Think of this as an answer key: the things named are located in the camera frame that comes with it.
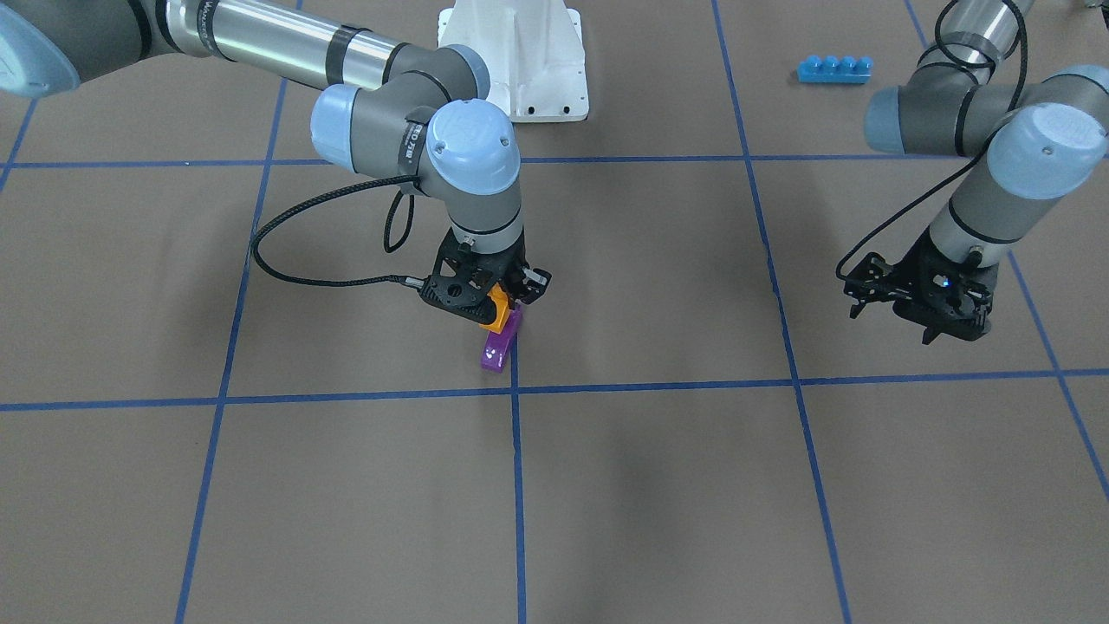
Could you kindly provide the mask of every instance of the white plastic base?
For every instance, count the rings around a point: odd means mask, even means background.
[[[487,99],[513,122],[589,115],[581,16],[562,0],[457,0],[439,13],[439,45],[450,43],[481,54]]]

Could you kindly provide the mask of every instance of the grid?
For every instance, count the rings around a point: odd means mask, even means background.
[[[843,574],[840,567],[840,556],[837,553],[834,522],[828,511],[824,495],[824,487],[821,477],[820,462],[817,459],[817,446],[813,440],[810,430],[808,416],[805,406],[804,389],[822,386],[854,386],[854,385],[904,385],[904,383],[935,383],[935,382],[960,382],[976,380],[1011,380],[1011,379],[1054,379],[1066,399],[1067,407],[1074,419],[1077,433],[1081,438],[1085,449],[1089,456],[1090,467],[1096,478],[1100,482],[1101,490],[1109,501],[1109,480],[1106,471],[1090,440],[1086,424],[1076,402],[1071,396],[1068,380],[1077,378],[1107,378],[1109,369],[1067,369],[1064,368],[1051,346],[1051,340],[1045,325],[1040,319],[1034,293],[1025,280],[1017,256],[1010,252],[1008,262],[1011,265],[1020,291],[1030,310],[1044,350],[1050,361],[1050,369],[1027,370],[1027,371],[996,371],[975,374],[950,374],[950,375],[908,375],[908,376],[873,376],[873,377],[820,377],[803,378],[797,370],[794,357],[793,342],[790,335],[790,324],[786,305],[783,301],[779,287],[779,276],[774,264],[774,253],[770,235],[766,231],[766,223],[762,212],[762,201],[759,192],[757,176],[754,168],[755,162],[776,161],[820,161],[820,160],[922,160],[945,156],[920,156],[920,155],[887,155],[887,154],[754,154],[747,145],[746,129],[744,125],[743,109],[741,104],[741,89],[736,86],[730,54],[728,51],[728,38],[724,32],[724,24],[718,0],[710,0],[715,29],[719,38],[720,51],[723,59],[725,78],[732,100],[732,108],[735,116],[735,125],[740,135],[741,153],[739,154],[703,154],[703,155],[624,155],[624,156],[545,156],[525,157],[523,162],[529,164],[568,164],[568,163],[629,163],[629,162],[734,162],[742,164],[750,184],[752,198],[754,202],[755,216],[759,223],[759,233],[764,246],[766,256],[766,269],[770,282],[777,301],[777,311],[781,321],[782,348],[788,362],[790,377],[770,380],[720,380],[701,382],[667,382],[667,383],[623,383],[623,385],[582,385],[582,386],[521,386],[519,380],[519,354],[513,346],[510,368],[510,386],[508,388],[475,388],[475,389],[451,389],[451,390],[425,390],[425,391],[383,391],[383,392],[349,392],[349,393],[321,393],[321,395],[274,395],[274,396],[234,396],[228,392],[231,376],[235,360],[235,349],[238,340],[240,325],[243,318],[246,291],[250,285],[251,262],[245,252],[246,241],[243,241],[244,262],[240,279],[237,300],[234,310],[234,318],[227,339],[226,358],[224,371],[218,393],[215,397],[193,397],[193,398],[156,398],[149,400],[119,400],[119,401],[60,401],[60,402],[26,402],[26,403],[0,403],[0,412],[49,412],[61,410],[95,410],[95,409],[138,409],[138,408],[166,408],[166,407],[208,407],[214,408],[211,438],[208,441],[204,471],[200,484],[200,493],[196,502],[195,518],[192,533],[189,538],[189,553],[184,564],[184,573],[181,583],[181,593],[176,611],[176,622],[185,621],[189,605],[190,589],[192,583],[193,569],[196,562],[200,539],[203,532],[205,507],[208,488],[212,481],[212,471],[216,457],[216,449],[220,442],[220,431],[223,421],[224,410],[228,406],[247,405],[276,405],[276,403],[309,403],[309,402],[337,402],[337,401],[401,401],[410,399],[449,399],[467,397],[495,397],[502,396],[511,399],[511,431],[513,444],[513,482],[516,501],[516,552],[517,552],[517,600],[518,617],[523,624],[527,621],[527,580],[526,580],[526,549],[525,549],[525,501],[523,501],[523,467],[522,452],[523,441],[520,433],[520,397],[537,395],[562,395],[562,393],[617,393],[617,392],[655,392],[655,391],[684,391],[684,390],[708,390],[708,389],[750,389],[750,388],[790,388],[793,390],[797,416],[804,433],[804,441],[812,472],[813,488],[815,489],[820,513],[827,544],[827,556],[830,557],[832,571],[835,576],[835,585],[838,593],[842,617],[845,623],[852,622],[849,596],[847,594]],[[303,0],[298,0],[297,8]],[[916,10],[912,0],[904,0],[906,18],[912,20],[913,25],[920,39],[922,45],[927,45],[928,38],[925,35]],[[119,161],[119,162],[19,162],[19,151],[27,134],[31,119],[34,115],[37,102],[32,101],[23,116],[16,142],[9,153],[7,161],[0,164],[0,192],[8,181],[10,173],[19,168],[142,168],[142,167],[187,167],[187,166],[261,166],[263,174],[257,191],[257,201],[254,208],[251,232],[255,232],[262,216],[263,204],[265,202],[269,175],[275,166],[319,166],[327,165],[323,160],[314,158],[275,158],[275,146],[279,132],[279,120],[285,101],[287,82],[282,80],[278,89],[276,102],[274,104],[269,142],[266,156],[262,160],[193,160],[193,161]]]

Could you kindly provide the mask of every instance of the light blue joint cap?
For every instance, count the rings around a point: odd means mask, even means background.
[[[481,54],[461,43],[451,43],[446,47],[458,52],[466,60],[466,63],[470,65],[470,71],[474,72],[474,81],[478,84],[478,98],[482,100],[488,98],[489,89],[492,88],[492,79],[489,76],[489,67],[486,65]]]
[[[1101,88],[1105,89],[1107,92],[1109,92],[1109,69],[1106,69],[1101,65],[1070,65],[1069,68],[1062,71],[1055,72],[1052,74],[1052,78],[1056,75],[1065,75],[1065,74],[1074,74],[1074,75],[1081,75],[1085,78],[1089,78],[1093,82],[1100,84]]]
[[[73,63],[53,41],[7,4],[0,3],[0,89],[44,98],[81,85]]]
[[[512,122],[485,100],[455,100],[436,111],[425,149],[439,175],[466,193],[497,194],[520,174]]]
[[[901,104],[897,86],[887,86],[871,98],[863,121],[863,132],[866,144],[872,150],[889,154],[905,153],[905,143],[901,135]]]
[[[327,162],[354,171],[350,154],[350,120],[358,88],[350,84],[332,84],[319,94],[312,109],[312,144]]]
[[[1106,129],[1088,113],[1067,104],[1036,104],[997,132],[986,162],[1006,191],[1049,200],[1086,182],[1107,147]]]

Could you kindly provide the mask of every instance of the blue toy brick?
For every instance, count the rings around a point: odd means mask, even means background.
[[[835,84],[865,84],[871,79],[874,61],[863,57],[857,61],[853,57],[842,60],[826,57],[821,60],[813,54],[797,65],[797,80],[801,82],[823,82]]]

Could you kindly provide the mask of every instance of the robotic arm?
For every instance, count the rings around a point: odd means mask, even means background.
[[[942,43],[924,53],[906,85],[872,99],[865,131],[873,149],[973,160],[901,262],[872,252],[847,275],[841,262],[844,293],[856,299],[853,319],[868,303],[893,300],[894,314],[925,327],[925,345],[940,335],[981,338],[990,330],[998,263],[1105,156],[1109,70],[1074,65],[1024,89],[1022,59],[1021,84],[987,84],[1020,43],[1031,4],[952,2],[937,20]]]
[[[442,200],[451,226],[433,272],[404,282],[427,303],[499,333],[509,308],[543,294],[550,274],[525,258],[516,135],[484,100],[489,72],[474,50],[426,50],[264,0],[0,1],[0,88],[20,95],[171,52],[322,90],[312,114],[322,156]]]

